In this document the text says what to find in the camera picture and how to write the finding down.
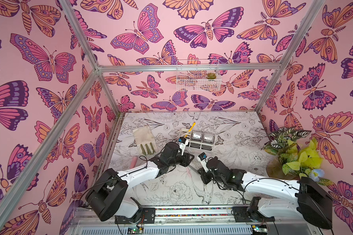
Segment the pink toothbrush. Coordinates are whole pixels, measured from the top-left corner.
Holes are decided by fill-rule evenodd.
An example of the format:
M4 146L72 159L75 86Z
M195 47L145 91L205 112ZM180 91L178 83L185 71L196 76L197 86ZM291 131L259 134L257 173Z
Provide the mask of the pink toothbrush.
M190 165L186 167L186 171L190 178L192 178L192 175L199 175L198 171Z

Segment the yellow toothbrush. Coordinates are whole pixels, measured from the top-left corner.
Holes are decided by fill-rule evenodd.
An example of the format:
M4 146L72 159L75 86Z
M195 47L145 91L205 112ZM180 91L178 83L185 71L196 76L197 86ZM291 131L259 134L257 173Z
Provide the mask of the yellow toothbrush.
M192 126L189 128L189 130L186 132L186 134L185 134L185 138L186 137L188 137L188 135L191 133L191 131L192 131L192 129L194 128L194 126L196 125L196 123L195 122L193 122L193 124L192 124Z

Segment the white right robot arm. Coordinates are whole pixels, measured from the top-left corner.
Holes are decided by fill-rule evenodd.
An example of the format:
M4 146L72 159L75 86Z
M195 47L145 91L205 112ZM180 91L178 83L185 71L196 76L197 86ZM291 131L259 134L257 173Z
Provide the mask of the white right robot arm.
M198 173L204 184L213 182L222 190L253 195L247 205L249 219L303 218L319 229L333 228L333 198L312 179L286 181L230 169L217 157L207 157L205 153L197 159L202 165Z

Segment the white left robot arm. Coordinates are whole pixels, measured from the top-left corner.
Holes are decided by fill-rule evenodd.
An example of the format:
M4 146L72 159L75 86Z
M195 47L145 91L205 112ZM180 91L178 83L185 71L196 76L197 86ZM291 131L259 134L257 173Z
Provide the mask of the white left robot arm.
M86 192L85 201L102 222L120 216L136 223L142 219L144 207L132 197L127 200L127 191L171 172L171 167L187 167L194 158L194 155L183 151L178 143L169 142L158 154L146 159L143 165L124 171L112 168L104 171Z

